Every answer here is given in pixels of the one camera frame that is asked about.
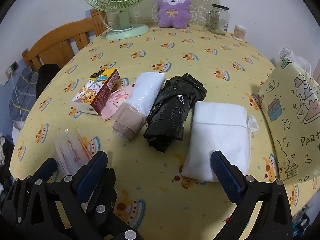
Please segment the white cotton pad pack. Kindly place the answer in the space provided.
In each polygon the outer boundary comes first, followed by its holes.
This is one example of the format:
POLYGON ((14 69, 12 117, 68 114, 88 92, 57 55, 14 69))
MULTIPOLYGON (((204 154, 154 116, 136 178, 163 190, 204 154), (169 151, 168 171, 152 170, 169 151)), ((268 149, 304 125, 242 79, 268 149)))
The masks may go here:
POLYGON ((135 107, 142 116, 147 117, 164 81, 164 73, 141 73, 135 82, 135 86, 127 103, 130 106, 135 107))

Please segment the pink tissue pack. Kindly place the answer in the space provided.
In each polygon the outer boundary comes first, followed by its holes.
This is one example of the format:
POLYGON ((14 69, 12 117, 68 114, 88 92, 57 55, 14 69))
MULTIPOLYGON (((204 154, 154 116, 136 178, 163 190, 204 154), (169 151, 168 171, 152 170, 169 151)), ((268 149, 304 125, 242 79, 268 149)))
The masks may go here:
POLYGON ((121 106, 121 104, 127 102, 127 100, 130 98, 134 86, 135 83, 132 85, 125 86, 110 94, 105 107, 101 111, 101 116, 104 121, 112 119, 112 116, 114 115, 116 110, 121 106))

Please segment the wooden chair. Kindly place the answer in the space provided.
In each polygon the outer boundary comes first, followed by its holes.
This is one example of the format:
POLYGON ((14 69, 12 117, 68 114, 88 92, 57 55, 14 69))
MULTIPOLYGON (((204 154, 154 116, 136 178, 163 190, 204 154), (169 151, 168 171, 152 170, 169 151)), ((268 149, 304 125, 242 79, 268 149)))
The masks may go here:
POLYGON ((106 27, 106 13, 97 9, 89 11, 90 16, 80 21, 64 24, 48 32, 40 38, 29 50, 22 53, 27 66, 38 71, 44 64, 57 64, 64 67, 74 56, 71 42, 75 42, 78 50, 89 45, 89 34, 101 35, 106 27))

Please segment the wall power outlet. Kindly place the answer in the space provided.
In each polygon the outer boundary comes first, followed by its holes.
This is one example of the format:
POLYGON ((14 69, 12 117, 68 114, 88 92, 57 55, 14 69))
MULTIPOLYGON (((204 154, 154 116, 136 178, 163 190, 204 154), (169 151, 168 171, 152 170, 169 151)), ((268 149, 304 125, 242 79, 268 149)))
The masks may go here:
POLYGON ((5 71, 7 78, 11 78, 15 75, 16 70, 18 70, 18 63, 15 61, 10 65, 10 67, 5 71))

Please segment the white standing fan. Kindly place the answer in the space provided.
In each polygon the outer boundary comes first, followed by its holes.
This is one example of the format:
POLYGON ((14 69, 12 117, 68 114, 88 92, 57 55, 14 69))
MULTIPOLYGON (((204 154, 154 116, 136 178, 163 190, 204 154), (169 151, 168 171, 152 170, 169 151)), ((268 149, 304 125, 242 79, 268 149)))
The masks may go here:
POLYGON ((289 47, 284 47, 279 51, 280 59, 283 60, 285 57, 290 59, 292 62, 298 64, 302 69, 304 69, 310 76, 313 76, 311 65, 307 59, 295 55, 294 52, 289 47))

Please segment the white towel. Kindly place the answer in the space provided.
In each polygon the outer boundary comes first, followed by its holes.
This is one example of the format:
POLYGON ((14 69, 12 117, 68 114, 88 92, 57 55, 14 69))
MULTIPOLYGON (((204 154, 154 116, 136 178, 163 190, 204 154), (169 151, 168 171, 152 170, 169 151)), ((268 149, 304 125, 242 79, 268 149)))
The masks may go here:
POLYGON ((228 161, 248 174, 251 134, 259 125, 245 107, 230 103, 200 102, 194 106, 189 151, 182 175, 201 181, 217 182, 210 156, 220 151, 228 161))

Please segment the beige stockings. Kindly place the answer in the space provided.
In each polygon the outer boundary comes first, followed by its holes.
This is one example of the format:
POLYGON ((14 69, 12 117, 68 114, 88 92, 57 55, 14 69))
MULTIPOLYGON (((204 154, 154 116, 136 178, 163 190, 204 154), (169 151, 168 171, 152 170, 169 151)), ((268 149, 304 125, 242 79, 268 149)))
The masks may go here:
POLYGON ((146 117, 128 103, 122 103, 112 119, 114 120, 112 126, 114 133, 127 141, 135 137, 146 121, 146 117))

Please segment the purple plush bunny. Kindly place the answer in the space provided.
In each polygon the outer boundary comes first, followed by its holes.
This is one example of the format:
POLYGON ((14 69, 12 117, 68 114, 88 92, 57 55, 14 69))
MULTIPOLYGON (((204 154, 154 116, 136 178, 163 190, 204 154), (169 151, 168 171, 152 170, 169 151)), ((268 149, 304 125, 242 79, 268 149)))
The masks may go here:
POLYGON ((185 29, 191 19, 191 0, 157 0, 158 27, 185 29))

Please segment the black clothing on chair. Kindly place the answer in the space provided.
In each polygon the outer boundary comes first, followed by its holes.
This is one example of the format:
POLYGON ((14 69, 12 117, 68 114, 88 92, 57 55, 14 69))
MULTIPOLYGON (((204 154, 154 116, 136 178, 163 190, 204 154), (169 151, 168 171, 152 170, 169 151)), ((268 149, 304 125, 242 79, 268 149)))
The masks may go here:
POLYGON ((44 89, 49 85, 52 79, 60 71, 60 68, 57 64, 44 64, 39 68, 38 80, 36 83, 36 98, 38 99, 44 89))

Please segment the cotton swab container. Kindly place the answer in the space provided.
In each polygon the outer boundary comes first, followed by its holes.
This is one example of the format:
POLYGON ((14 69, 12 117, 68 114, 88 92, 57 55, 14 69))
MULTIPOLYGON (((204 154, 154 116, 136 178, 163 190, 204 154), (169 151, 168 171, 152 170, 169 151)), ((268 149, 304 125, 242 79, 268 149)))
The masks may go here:
POLYGON ((243 41, 246 35, 246 28, 241 25, 235 25, 232 37, 238 41, 243 41))

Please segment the clear zip bag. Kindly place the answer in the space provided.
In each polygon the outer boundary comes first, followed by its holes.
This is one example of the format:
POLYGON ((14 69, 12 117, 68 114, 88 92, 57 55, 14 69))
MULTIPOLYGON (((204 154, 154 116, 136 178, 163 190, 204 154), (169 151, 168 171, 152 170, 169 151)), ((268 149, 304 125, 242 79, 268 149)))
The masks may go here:
POLYGON ((54 138, 54 146, 55 159, 63 176, 75 175, 92 158, 78 132, 70 132, 65 129, 54 138))

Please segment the patterned fabric storage box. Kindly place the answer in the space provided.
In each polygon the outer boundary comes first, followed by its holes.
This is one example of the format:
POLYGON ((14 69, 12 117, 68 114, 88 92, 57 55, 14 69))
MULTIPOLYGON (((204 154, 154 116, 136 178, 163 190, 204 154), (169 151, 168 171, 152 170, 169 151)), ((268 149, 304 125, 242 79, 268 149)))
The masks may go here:
POLYGON ((319 84, 288 57, 260 87, 261 109, 286 185, 319 176, 319 84))

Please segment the cartoon tissue box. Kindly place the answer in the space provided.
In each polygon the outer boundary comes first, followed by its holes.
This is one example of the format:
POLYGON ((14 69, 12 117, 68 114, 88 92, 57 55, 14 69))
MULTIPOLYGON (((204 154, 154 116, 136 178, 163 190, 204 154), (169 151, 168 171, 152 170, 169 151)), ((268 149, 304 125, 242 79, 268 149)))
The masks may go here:
POLYGON ((116 67, 93 73, 71 100, 77 111, 100 115, 120 75, 116 67))

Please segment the black plastic bag bundle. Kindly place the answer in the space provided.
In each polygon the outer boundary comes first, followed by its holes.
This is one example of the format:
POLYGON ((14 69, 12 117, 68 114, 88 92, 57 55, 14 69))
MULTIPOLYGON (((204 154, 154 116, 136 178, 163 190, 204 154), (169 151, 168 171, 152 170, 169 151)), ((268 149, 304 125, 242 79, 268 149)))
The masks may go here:
POLYGON ((183 140, 188 113, 206 94, 203 84, 188 73, 168 79, 147 117, 144 138, 149 146, 164 153, 173 142, 183 140))

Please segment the glass jar with lid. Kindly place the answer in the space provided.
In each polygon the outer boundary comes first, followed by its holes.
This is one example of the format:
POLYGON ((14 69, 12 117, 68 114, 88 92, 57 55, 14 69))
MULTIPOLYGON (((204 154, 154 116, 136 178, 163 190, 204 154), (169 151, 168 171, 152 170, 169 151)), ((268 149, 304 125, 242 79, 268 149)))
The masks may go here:
POLYGON ((206 27, 210 32, 217 35, 226 35, 229 19, 229 7, 212 4, 212 8, 206 15, 206 27))

